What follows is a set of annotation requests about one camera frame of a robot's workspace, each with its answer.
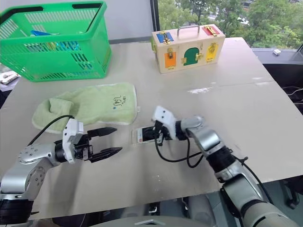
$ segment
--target light green cloth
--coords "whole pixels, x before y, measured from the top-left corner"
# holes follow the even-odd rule
[[[120,83],[79,88],[43,101],[36,109],[32,123],[44,128],[53,119],[73,115],[84,125],[95,122],[131,124],[137,116],[137,97],[132,84]],[[62,118],[48,132],[61,133],[68,121]]]

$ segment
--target green basket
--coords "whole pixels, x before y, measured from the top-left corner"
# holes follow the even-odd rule
[[[30,81],[95,79],[111,57],[103,1],[9,8],[0,14],[0,62]],[[31,31],[50,35],[31,36]]]

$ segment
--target phone screen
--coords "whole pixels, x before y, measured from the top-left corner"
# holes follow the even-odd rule
[[[155,139],[152,129],[153,129],[153,126],[152,127],[147,127],[147,128],[142,128],[142,140],[143,140],[143,142]]]

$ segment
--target green foliage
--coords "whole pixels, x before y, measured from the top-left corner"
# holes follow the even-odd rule
[[[226,37],[241,36],[251,47],[296,49],[303,43],[303,1],[256,0],[243,10],[242,0],[158,0],[162,30],[216,24]],[[214,20],[209,15],[217,13]],[[243,25],[238,18],[247,18]]]

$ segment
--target table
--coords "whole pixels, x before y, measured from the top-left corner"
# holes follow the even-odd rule
[[[261,181],[303,174],[303,117],[242,38],[227,38],[217,64],[160,74],[150,43],[115,44],[105,79],[32,83],[21,79],[0,110],[0,175],[14,164],[18,152],[39,132],[31,123],[43,100],[75,88],[130,82],[141,111],[135,122],[93,139],[94,150],[122,146],[109,159],[91,164],[63,163],[51,169],[35,200],[31,218],[48,218],[168,200],[217,191],[220,184],[206,160],[195,169],[185,162],[160,159],[154,144],[133,145],[131,132],[152,125],[157,105],[177,118],[205,117],[225,144]],[[85,130],[109,126],[94,124]],[[61,135],[45,133],[49,143]],[[191,152],[198,148],[192,143]],[[186,155],[184,141],[170,141],[163,155]]]

